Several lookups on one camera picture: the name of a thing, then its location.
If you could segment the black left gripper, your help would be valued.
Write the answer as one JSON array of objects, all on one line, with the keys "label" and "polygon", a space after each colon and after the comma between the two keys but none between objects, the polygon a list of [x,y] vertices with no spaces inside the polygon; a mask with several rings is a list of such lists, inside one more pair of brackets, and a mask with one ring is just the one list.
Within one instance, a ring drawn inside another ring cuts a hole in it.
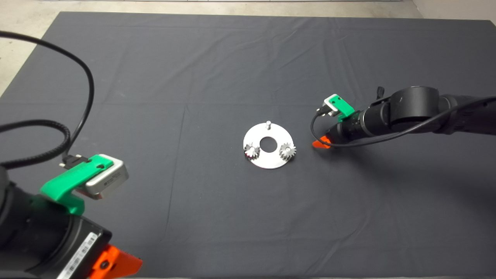
[{"label": "black left gripper", "polygon": [[70,217],[69,230],[43,267],[44,279],[117,279],[138,273],[141,258],[107,245],[112,233],[85,217]]}]

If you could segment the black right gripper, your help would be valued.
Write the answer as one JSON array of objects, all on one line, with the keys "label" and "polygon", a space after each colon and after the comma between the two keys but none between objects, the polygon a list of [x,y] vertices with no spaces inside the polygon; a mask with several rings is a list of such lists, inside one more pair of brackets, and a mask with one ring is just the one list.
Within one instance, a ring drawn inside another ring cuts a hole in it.
[{"label": "black right gripper", "polygon": [[355,118],[349,117],[343,119],[327,130],[318,140],[312,143],[312,146],[317,149],[330,149],[332,144],[349,144],[356,141],[357,135],[354,127]]}]

